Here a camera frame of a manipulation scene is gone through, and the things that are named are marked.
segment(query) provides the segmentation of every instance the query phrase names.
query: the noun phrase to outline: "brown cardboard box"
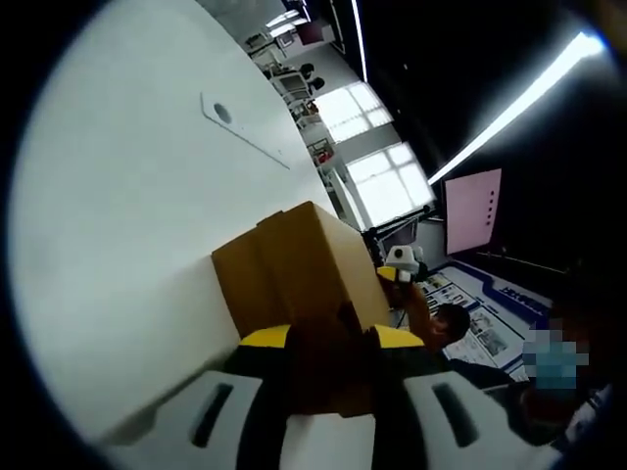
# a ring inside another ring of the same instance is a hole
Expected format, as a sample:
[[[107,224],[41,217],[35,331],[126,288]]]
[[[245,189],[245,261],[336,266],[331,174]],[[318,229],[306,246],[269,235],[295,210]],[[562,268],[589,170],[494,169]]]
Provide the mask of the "brown cardboard box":
[[[306,319],[335,324],[345,304],[362,330],[388,322],[362,235],[311,202],[262,220],[212,258],[242,337]]]
[[[388,323],[362,235],[313,203],[278,212],[213,254],[240,336],[291,324],[293,413],[371,411],[361,332]]]

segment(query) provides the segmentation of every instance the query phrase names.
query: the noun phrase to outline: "blue face mask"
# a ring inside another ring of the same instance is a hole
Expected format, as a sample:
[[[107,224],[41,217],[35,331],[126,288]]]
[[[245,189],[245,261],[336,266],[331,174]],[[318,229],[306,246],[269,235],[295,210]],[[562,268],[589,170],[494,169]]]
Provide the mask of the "blue face mask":
[[[551,330],[535,331],[535,340],[523,346],[522,360],[527,375],[536,378],[536,389],[554,397],[569,397],[577,388],[577,366],[588,365],[588,355],[577,352],[575,342],[560,337]]]

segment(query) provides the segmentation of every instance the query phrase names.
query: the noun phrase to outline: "black ceiling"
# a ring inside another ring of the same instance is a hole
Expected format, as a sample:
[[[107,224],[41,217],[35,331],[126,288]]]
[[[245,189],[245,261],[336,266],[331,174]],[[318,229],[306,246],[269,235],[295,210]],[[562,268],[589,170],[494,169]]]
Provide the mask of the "black ceiling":
[[[335,4],[343,31],[354,31],[351,1]],[[358,4],[368,83],[427,175],[504,111],[580,30],[595,31],[547,0]],[[356,38],[346,36],[346,60],[362,75]],[[600,220],[616,219],[611,202],[620,199],[619,185],[612,182],[627,155],[625,93],[613,60],[609,51],[578,65],[447,175],[504,170],[491,249],[564,269],[583,244],[594,246],[588,251],[607,245]],[[441,185],[434,189],[441,194]]]

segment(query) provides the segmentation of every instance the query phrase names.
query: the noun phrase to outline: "cardboard box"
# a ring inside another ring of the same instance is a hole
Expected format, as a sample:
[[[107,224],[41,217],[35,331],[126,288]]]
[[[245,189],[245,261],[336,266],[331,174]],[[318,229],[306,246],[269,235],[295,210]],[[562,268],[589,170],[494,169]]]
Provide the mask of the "cardboard box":
[[[388,323],[388,304],[360,232],[311,202],[278,212],[212,254],[240,336],[280,324]],[[352,305],[355,318],[338,318]]]

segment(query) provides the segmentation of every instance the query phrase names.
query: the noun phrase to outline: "pink poster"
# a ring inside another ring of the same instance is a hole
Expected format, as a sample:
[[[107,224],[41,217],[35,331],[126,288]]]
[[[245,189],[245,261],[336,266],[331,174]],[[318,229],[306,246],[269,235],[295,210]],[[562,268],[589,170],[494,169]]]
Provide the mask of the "pink poster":
[[[447,253],[490,243],[497,216],[501,170],[446,181]]]

